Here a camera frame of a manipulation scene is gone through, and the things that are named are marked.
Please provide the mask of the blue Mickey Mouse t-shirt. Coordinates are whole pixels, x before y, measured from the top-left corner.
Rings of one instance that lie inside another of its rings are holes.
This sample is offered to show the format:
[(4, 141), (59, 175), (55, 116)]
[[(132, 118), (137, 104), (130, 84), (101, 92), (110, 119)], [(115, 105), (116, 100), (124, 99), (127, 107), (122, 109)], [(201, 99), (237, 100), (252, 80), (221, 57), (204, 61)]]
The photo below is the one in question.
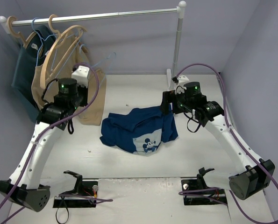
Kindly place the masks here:
[(160, 144), (178, 137), (172, 109), (163, 114), (160, 106), (134, 108), (129, 114), (109, 113), (102, 121), (101, 142), (131, 154), (149, 156)]

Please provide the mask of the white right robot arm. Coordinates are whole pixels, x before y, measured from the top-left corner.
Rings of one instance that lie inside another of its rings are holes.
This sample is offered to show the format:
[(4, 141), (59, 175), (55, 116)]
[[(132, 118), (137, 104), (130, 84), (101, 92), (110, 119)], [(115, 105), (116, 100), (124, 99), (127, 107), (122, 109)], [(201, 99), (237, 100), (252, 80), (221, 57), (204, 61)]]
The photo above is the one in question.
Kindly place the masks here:
[(271, 160), (263, 160), (248, 147), (237, 131), (226, 124), (223, 108), (215, 101), (208, 101), (201, 93), (200, 83), (191, 82), (186, 76), (175, 77), (177, 84), (172, 91), (163, 92), (161, 111), (191, 113), (189, 118), (209, 131), (226, 151), (235, 171), (219, 172), (214, 168), (199, 169), (196, 187), (201, 192), (211, 188), (227, 189), (239, 199), (245, 200), (266, 188), (270, 178), (261, 169), (264, 167), (270, 175), (275, 165)]

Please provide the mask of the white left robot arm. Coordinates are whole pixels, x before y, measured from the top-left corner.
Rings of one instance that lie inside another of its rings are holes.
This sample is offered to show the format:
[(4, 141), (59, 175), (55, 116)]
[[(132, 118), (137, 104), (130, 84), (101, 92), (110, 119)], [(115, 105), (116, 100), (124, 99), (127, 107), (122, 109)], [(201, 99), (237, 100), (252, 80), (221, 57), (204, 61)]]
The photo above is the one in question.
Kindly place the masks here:
[(79, 107), (87, 105), (90, 68), (74, 67), (70, 77), (55, 78), (57, 93), (39, 112), (32, 139), (8, 180), (0, 180), (0, 194), (20, 206), (41, 211), (50, 198), (50, 186), (40, 184), (50, 152)]

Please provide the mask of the beige hanging shirt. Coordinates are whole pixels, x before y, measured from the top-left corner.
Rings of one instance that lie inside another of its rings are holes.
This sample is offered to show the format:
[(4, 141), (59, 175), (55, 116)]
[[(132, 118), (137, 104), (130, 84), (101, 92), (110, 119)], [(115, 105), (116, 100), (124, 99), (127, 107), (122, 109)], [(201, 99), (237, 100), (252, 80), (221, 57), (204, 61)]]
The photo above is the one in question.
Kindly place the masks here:
[[(66, 67), (61, 70), (60, 75), (58, 75), (56, 78), (71, 77), (73, 66), (78, 63), (80, 63), (80, 61), (77, 61), (76, 63), (67, 64)], [(44, 91), (44, 89), (41, 89), (40, 87), (41, 70), (42, 70), (42, 65), (36, 67), (35, 75), (31, 85), (32, 96), (39, 109), (42, 109), (45, 104), (41, 100), (41, 96)], [(100, 81), (105, 76), (105, 73), (101, 68), (97, 69), (97, 74)], [(105, 78), (104, 82), (100, 87), (100, 91), (96, 99), (92, 102), (92, 104), (89, 106), (88, 109), (86, 109), (84, 112), (78, 115), (78, 120), (81, 124), (92, 125), (92, 126), (99, 126), (101, 124), (104, 105), (105, 105), (106, 84), (107, 84), (107, 79)]]

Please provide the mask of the dark teal hanging shirt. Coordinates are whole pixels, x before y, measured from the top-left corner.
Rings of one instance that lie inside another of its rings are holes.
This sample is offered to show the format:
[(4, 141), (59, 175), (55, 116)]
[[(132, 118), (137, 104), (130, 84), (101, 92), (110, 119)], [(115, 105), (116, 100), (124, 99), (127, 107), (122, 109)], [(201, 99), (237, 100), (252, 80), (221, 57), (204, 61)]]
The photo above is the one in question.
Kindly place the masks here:
[(26, 48), (21, 47), (19, 51), (11, 87), (33, 123), (39, 113), (31, 92), (35, 69), (36, 66), (43, 64), (46, 53), (55, 40), (52, 31), (47, 26), (41, 25), (37, 27), (29, 45)]

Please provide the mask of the wooden hanger with beige shirt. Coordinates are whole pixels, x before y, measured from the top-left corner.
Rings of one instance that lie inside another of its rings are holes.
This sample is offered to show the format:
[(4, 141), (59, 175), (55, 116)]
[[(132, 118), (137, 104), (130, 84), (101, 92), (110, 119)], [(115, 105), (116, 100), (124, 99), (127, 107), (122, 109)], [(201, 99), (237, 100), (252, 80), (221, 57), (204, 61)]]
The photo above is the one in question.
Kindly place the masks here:
[(83, 35), (87, 32), (81, 25), (72, 25), (65, 31), (60, 32), (53, 28), (52, 20), (58, 16), (52, 14), (49, 17), (48, 25), (57, 38), (49, 49), (42, 65), (40, 74), (40, 87), (45, 89), (49, 81), (60, 75), (61, 70), (66, 64), (76, 63), (77, 61), (89, 62), (89, 50), (82, 41)]

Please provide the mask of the silver clothes rack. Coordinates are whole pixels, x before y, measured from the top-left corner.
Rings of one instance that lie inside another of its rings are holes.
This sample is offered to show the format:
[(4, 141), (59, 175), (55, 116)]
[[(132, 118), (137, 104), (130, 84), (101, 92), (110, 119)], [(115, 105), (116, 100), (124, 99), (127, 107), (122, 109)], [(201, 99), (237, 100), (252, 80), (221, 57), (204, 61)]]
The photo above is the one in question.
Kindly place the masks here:
[(178, 14), (178, 23), (176, 29), (176, 39), (174, 46), (174, 54), (172, 67), (166, 70), (166, 78), (168, 89), (171, 89), (174, 86), (173, 78), (176, 76), (176, 68), (178, 64), (180, 40), (183, 19), (185, 15), (186, 2), (180, 1), (175, 8), (168, 9), (153, 9), (153, 10), (140, 10), (140, 11), (128, 11), (128, 12), (115, 12), (115, 13), (103, 13), (103, 14), (86, 14), (86, 15), (75, 15), (75, 16), (62, 16), (55, 17), (53, 19), (42, 18), (42, 19), (31, 19), (31, 20), (9, 20), (5, 16), (0, 16), (0, 25), (3, 27), (7, 34), (12, 34), (16, 41), (17, 38), (20, 38), (19, 33), (15, 33), (13, 27), (29, 26), (35, 24), (47, 24), (49, 22), (62, 23), (62, 22), (72, 22), (72, 21), (88, 21), (88, 20), (97, 20), (97, 19), (109, 19), (109, 18), (118, 18), (118, 17), (127, 17), (127, 16), (140, 16), (140, 15), (149, 15), (149, 14), (167, 14), (167, 13), (177, 13)]

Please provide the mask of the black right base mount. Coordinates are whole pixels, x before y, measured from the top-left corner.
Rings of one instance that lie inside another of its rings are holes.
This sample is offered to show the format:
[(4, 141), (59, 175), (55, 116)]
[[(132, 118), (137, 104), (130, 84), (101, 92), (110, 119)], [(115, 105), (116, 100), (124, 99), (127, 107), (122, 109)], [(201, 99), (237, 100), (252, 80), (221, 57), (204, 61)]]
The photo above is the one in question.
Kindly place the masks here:
[(206, 185), (204, 175), (210, 171), (214, 169), (201, 168), (196, 177), (181, 179), (182, 190), (179, 195), (183, 197), (184, 206), (228, 205), (225, 190)]

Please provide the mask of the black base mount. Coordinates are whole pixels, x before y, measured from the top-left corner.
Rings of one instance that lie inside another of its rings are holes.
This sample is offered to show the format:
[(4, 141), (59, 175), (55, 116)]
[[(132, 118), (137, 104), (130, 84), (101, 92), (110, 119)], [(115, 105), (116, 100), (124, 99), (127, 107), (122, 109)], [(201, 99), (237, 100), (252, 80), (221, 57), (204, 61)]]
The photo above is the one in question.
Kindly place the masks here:
[(228, 205), (225, 190), (206, 185), (204, 175), (210, 171), (214, 169), (201, 168), (196, 177), (181, 179), (182, 190), (179, 195), (183, 197), (184, 206)]
[(66, 170), (65, 176), (73, 177), (72, 185), (67, 186), (53, 200), (53, 208), (95, 208), (97, 200), (98, 179), (84, 179), (82, 175)]

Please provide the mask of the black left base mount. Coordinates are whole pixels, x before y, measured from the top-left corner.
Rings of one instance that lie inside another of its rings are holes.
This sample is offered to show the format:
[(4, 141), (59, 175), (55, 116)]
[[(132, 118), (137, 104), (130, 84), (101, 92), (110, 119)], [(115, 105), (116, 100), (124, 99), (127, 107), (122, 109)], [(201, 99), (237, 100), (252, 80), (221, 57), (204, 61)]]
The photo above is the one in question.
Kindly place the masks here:
[(82, 175), (66, 170), (65, 176), (73, 177), (72, 185), (67, 186), (53, 200), (53, 208), (95, 208), (97, 200), (98, 179), (84, 179)]

